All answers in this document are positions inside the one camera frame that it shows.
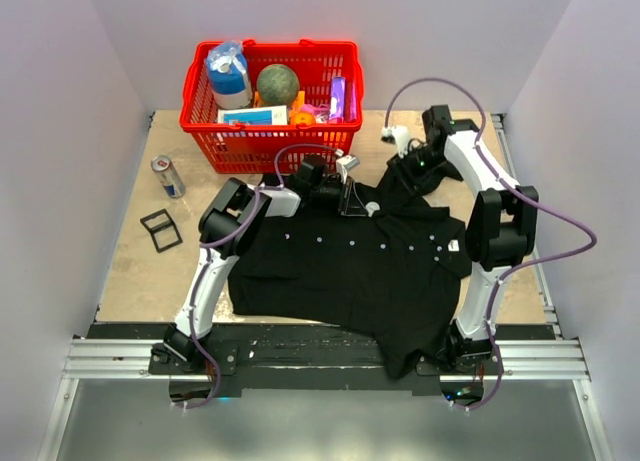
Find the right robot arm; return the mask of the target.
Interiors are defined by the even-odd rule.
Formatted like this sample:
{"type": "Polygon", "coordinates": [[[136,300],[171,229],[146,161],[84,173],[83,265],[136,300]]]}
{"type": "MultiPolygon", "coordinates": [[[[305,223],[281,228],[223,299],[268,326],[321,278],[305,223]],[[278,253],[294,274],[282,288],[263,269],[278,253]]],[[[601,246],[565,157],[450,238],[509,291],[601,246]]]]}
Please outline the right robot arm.
{"type": "Polygon", "coordinates": [[[454,119],[446,105],[422,114],[425,141],[407,127],[384,125],[381,139],[395,146],[388,162],[402,185],[416,194],[439,169],[463,181],[474,197],[464,247],[471,280],[464,304],[452,322],[438,358],[459,374],[469,373],[495,354],[494,319],[503,301],[509,271],[531,254],[537,227],[538,192],[509,175],[489,152],[483,123],[454,119]]]}

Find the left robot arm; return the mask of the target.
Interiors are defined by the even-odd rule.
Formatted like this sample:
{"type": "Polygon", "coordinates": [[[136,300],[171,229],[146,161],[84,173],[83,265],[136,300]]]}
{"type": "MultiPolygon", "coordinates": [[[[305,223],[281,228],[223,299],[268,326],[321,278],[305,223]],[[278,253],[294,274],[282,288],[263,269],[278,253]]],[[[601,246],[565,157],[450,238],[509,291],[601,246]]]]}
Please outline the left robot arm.
{"type": "Polygon", "coordinates": [[[216,363],[205,343],[213,328],[213,315],[232,268],[253,244],[266,218],[291,218],[307,205],[348,210],[355,182],[350,171],[360,160],[337,152],[335,174],[325,160],[306,156],[298,170],[285,177],[276,172],[276,183],[247,184],[237,178],[225,182],[202,214],[198,232],[199,257],[185,301],[153,346],[153,362],[196,373],[216,363]]]}

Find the black button shirt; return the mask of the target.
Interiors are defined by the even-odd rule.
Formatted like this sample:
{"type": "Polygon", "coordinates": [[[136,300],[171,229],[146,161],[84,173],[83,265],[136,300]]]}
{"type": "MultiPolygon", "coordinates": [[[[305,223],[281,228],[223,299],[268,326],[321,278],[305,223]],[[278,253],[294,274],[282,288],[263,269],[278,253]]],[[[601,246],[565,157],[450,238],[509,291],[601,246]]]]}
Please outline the black button shirt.
{"type": "Polygon", "coordinates": [[[471,273],[464,222],[409,197],[391,172],[356,193],[379,211],[346,217],[307,205],[292,218],[265,219],[228,278],[234,313],[370,335],[392,379],[420,359],[450,364],[449,326],[471,273]]]}

